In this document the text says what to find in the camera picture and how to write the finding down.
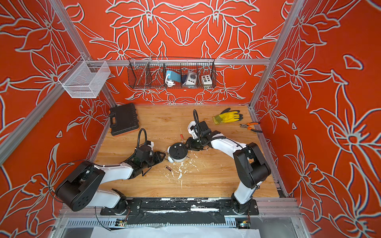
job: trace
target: toolbox handle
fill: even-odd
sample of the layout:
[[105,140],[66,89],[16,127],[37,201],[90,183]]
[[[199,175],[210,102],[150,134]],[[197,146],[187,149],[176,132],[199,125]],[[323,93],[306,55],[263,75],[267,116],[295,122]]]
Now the toolbox handle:
[[111,113],[109,115],[110,118],[110,127],[115,127],[117,125],[117,119],[115,117],[115,113]]

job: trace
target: blue object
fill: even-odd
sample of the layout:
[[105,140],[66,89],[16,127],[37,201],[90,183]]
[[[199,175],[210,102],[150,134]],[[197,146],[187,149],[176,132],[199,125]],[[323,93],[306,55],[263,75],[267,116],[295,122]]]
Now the blue object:
[[188,77],[187,74],[182,77],[181,84],[184,84],[187,81],[187,77]]
[[176,81],[176,82],[180,82],[181,81],[181,76],[176,73],[176,72],[173,72],[171,70],[167,70],[166,73],[165,73],[165,77],[168,76],[168,79],[172,80],[172,81]]

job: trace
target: wire basket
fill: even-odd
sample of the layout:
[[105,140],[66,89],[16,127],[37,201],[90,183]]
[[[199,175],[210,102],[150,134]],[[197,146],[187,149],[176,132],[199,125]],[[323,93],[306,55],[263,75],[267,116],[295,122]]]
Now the wire basket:
[[[130,58],[128,66],[128,85],[132,88],[214,88],[216,86],[216,67],[214,59],[181,58],[181,57],[150,57]],[[183,85],[174,82],[169,87],[165,83],[167,70],[178,73],[185,79],[188,71],[197,74],[195,85]],[[209,75],[212,83],[204,85],[201,77]]]
[[72,76],[62,83],[63,88],[72,98],[96,98],[111,71],[106,62],[101,67],[88,67],[86,62],[79,62]]

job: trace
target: white paper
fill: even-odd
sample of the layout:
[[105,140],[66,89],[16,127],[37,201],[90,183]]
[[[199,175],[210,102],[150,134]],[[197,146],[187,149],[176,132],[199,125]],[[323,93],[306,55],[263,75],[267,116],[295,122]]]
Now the white paper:
[[108,231],[94,227],[91,238],[260,238],[259,230],[195,226],[139,227]]

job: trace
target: white wire basket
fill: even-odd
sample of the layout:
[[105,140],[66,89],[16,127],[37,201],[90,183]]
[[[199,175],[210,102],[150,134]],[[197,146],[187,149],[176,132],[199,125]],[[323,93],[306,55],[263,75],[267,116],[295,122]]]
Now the white wire basket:
[[88,67],[86,62],[79,62],[79,67],[72,76],[62,83],[65,91],[72,98],[96,98],[110,75],[106,61],[101,67]]

